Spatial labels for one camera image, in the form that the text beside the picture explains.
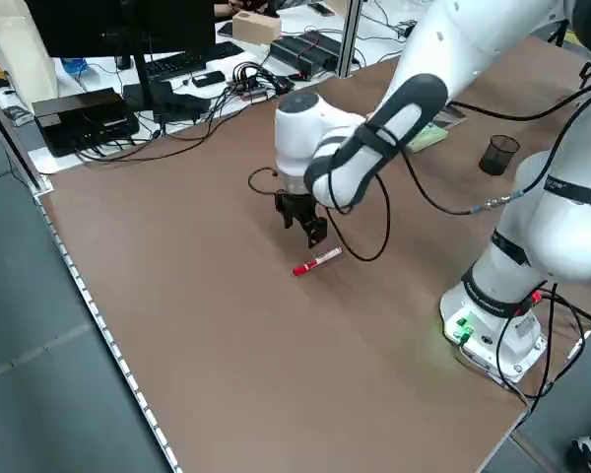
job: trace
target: pen holder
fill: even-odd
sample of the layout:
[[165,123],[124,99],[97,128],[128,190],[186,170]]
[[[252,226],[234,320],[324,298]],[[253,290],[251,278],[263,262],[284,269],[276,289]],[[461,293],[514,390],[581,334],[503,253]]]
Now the pen holder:
[[502,175],[507,169],[520,145],[514,139],[505,135],[494,135],[482,159],[480,169],[486,174]]

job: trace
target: floor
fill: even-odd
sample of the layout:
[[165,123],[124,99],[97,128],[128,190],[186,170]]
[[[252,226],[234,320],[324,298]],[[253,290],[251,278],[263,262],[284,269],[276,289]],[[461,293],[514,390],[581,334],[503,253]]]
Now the floor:
[[0,473],[119,471],[170,470],[28,190],[4,175]]

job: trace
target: cardboard box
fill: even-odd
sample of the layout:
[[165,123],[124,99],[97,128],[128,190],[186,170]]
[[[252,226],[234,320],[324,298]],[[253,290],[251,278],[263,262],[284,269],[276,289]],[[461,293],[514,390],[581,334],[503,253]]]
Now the cardboard box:
[[253,44],[271,44],[280,37],[280,18],[271,18],[253,12],[238,12],[232,18],[232,37]]

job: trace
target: metal pole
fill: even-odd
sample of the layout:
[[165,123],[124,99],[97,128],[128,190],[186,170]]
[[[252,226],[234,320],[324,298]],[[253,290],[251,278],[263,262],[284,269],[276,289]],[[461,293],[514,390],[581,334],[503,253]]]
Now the metal pole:
[[351,66],[353,65],[355,40],[357,39],[362,3],[363,0],[348,0],[346,20],[344,22],[344,36],[342,37],[342,46],[339,50],[339,61],[336,71],[336,74],[342,79],[348,77],[351,72]]

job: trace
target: table surface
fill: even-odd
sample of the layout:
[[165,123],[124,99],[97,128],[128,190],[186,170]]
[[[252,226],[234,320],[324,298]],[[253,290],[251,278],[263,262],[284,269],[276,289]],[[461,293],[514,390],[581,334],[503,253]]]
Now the table surface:
[[[581,64],[528,39],[463,99],[538,111],[577,85]],[[365,114],[393,69],[382,63],[317,87]],[[396,161],[382,174],[392,199],[383,257],[346,256],[295,279],[291,269],[311,256],[303,232],[284,230],[271,199],[246,185],[274,162],[275,105],[251,107],[174,159],[67,169],[42,197],[177,458],[220,473],[473,471],[521,405],[456,362],[437,305],[484,248],[498,212],[439,214]],[[512,169],[487,177],[477,168],[489,136],[514,136],[521,158],[547,148],[563,121],[471,118],[416,155],[417,172],[450,207],[502,195]],[[179,147],[161,139],[136,156]],[[383,222],[373,187],[340,225],[371,252]],[[330,235],[318,250],[336,244]],[[591,310],[591,284],[564,293]]]
[[[404,2],[393,2],[390,0],[378,0],[378,4],[375,2],[369,2],[363,5],[362,12],[371,19],[378,22],[385,22],[385,17],[381,9],[385,11],[389,22],[393,25],[415,19],[414,17],[419,16],[422,10],[420,8],[411,9],[410,7],[403,7]],[[342,33],[344,28],[344,18],[336,15],[333,17],[322,17],[310,8],[306,6],[294,7],[280,12],[282,20],[283,34],[301,34],[305,30],[322,30],[324,34],[337,39],[341,42]],[[215,31],[218,30],[223,23],[215,24]],[[356,48],[358,51],[355,52],[356,58],[367,65],[371,65],[378,61],[381,57],[389,58],[394,55],[400,54],[403,49],[403,40],[399,40],[396,34],[389,28],[368,18],[361,18],[359,25],[359,37],[357,39]],[[232,40],[228,38],[216,35],[216,41],[221,42],[225,40]],[[211,61],[207,65],[207,70],[220,70],[224,72],[226,77],[231,76],[233,68],[243,61],[254,61],[260,63],[267,57],[269,53],[268,45],[256,45],[243,41],[232,40],[238,44],[245,52],[238,54],[227,59]],[[166,57],[170,54],[154,54],[154,58],[158,59]],[[146,55],[146,60],[151,60],[151,57]],[[131,68],[126,71],[120,71],[116,74],[116,66],[112,57],[105,58],[88,58],[88,63],[91,67],[84,71],[77,80],[68,75],[61,65],[59,59],[55,59],[55,71],[57,74],[57,80],[59,83],[59,95],[61,97],[81,94],[85,90],[94,91],[105,88],[113,88],[119,94],[122,93],[122,86],[127,84],[137,84],[138,74],[135,68]],[[264,66],[276,75],[289,75],[296,72],[291,66],[280,62],[279,60],[269,57],[265,62]],[[320,77],[315,78],[311,82],[307,83],[296,83],[297,89],[308,87],[311,84],[318,83],[331,77],[332,74],[328,73]],[[200,98],[216,98],[224,90],[225,84],[216,84],[213,86],[197,89],[192,82],[188,86],[183,85],[183,81],[190,78],[189,74],[176,77],[171,79],[171,86],[176,94],[191,94],[195,97]],[[224,114],[231,113],[240,110],[247,106],[246,102],[240,100],[232,100],[224,107]],[[151,121],[153,118],[150,112],[141,113],[141,129],[134,135],[134,138],[146,139],[149,138],[152,131],[158,129],[158,125]],[[166,127],[167,131],[174,132],[179,131],[189,126],[193,126],[190,121],[181,122],[180,124],[171,124]],[[101,147],[102,151],[106,154],[111,154],[117,151],[115,147]],[[31,158],[37,170],[44,173],[55,173],[62,169],[71,168],[82,164],[82,160],[75,155],[69,155],[63,158],[53,157],[47,148],[39,148],[30,152]]]

